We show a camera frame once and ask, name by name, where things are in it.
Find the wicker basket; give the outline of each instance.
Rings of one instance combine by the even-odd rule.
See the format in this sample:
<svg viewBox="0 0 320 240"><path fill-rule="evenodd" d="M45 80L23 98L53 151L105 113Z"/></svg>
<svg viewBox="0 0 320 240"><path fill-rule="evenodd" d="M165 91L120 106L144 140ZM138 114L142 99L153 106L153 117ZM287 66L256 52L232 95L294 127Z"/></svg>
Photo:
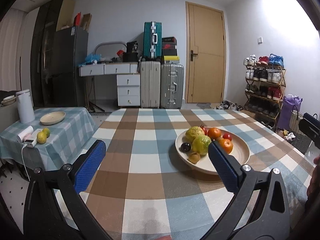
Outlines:
<svg viewBox="0 0 320 240"><path fill-rule="evenodd" d="M298 112L298 109L292 111L289 127L290 132L293 132L293 134L295 135L295 139L290 143L292 146L297 148L302 154L305 154L310 146L311 139L299 130L299 122L302 119L303 114Z"/></svg>

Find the desk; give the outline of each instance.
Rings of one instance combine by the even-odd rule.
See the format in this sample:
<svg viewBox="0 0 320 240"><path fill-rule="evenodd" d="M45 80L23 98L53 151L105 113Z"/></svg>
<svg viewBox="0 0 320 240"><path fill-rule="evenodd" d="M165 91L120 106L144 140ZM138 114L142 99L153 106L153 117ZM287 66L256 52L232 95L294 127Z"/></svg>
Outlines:
<svg viewBox="0 0 320 240"><path fill-rule="evenodd" d="M82 77L116 74L119 106L140 106L140 74L137 71L137 62L106 63L79 67L79 75Z"/></svg>
<svg viewBox="0 0 320 240"><path fill-rule="evenodd" d="M66 117L62 122L44 126L40 118L53 111L64 111ZM0 158L13 159L23 164L21 158L22 144L17 141L17 134L29 125L34 130L48 127L50 136L44 144L35 148L24 148L23 159L30 169L41 167L46 171L60 169L65 163L73 163L81 153L82 147L97 130L97 125L88 111L83 107L41 108L35 111L36 119L29 123L15 122L0 133Z"/></svg>
<svg viewBox="0 0 320 240"><path fill-rule="evenodd" d="M314 165L283 138L237 111L130 108L113 112L93 135L91 144L103 138L107 153L87 190L80 193L113 239L169 234L175 240L200 239L217 221L233 193L226 191L218 176L192 170L174 145L180 133L202 124L241 137L250 149L247 164L256 171L279 168L291 227L296 225ZM253 193L238 226L249 218L257 194Z"/></svg>

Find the lemon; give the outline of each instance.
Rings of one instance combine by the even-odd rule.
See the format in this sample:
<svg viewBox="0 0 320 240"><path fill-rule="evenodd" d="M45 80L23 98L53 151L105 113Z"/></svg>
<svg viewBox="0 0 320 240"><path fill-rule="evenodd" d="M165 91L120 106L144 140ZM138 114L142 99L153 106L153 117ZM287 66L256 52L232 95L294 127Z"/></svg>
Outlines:
<svg viewBox="0 0 320 240"><path fill-rule="evenodd" d="M47 135L45 132L38 132L37 134L37 141L40 144L43 144L47 141Z"/></svg>
<svg viewBox="0 0 320 240"><path fill-rule="evenodd" d="M208 147L211 143L211 139L206 135L198 135L192 143L192 151L199 153L201 156L204 156L208 153Z"/></svg>
<svg viewBox="0 0 320 240"><path fill-rule="evenodd" d="M186 131L186 138L190 143L192 143L198 135L204 135L204 131L199 126L193 126Z"/></svg>
<svg viewBox="0 0 320 240"><path fill-rule="evenodd" d="M49 128L43 128L42 131L47 135L47 138L50 136Z"/></svg>

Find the gray suitcase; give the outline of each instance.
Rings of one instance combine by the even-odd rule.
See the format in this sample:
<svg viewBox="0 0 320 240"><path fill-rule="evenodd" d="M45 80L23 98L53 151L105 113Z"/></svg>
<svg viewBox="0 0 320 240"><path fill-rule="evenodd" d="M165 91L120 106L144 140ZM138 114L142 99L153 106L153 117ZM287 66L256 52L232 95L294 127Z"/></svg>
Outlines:
<svg viewBox="0 0 320 240"><path fill-rule="evenodd" d="M184 68L181 64L161 65L160 106L177 109L182 106Z"/></svg>
<svg viewBox="0 0 320 240"><path fill-rule="evenodd" d="M142 61L140 64L140 103L141 107L160 106L160 62Z"/></svg>

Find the white drawer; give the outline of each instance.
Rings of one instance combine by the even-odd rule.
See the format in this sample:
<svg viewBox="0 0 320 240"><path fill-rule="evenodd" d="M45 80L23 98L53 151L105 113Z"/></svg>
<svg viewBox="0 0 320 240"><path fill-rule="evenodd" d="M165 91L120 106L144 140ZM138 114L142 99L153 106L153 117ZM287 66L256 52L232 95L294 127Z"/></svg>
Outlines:
<svg viewBox="0 0 320 240"><path fill-rule="evenodd" d="M130 63L130 73L138 72L138 63Z"/></svg>
<svg viewBox="0 0 320 240"><path fill-rule="evenodd" d="M118 96L140 96L140 87L118 86Z"/></svg>
<svg viewBox="0 0 320 240"><path fill-rule="evenodd" d="M81 77L104 75L104 64L79 67L79 75Z"/></svg>
<svg viewBox="0 0 320 240"><path fill-rule="evenodd" d="M105 64L104 74L127 74L130 73L130 63Z"/></svg>
<svg viewBox="0 0 320 240"><path fill-rule="evenodd" d="M140 106L140 96L118 96L119 106Z"/></svg>
<svg viewBox="0 0 320 240"><path fill-rule="evenodd" d="M118 86L139 86L140 74L134 75L117 75Z"/></svg>

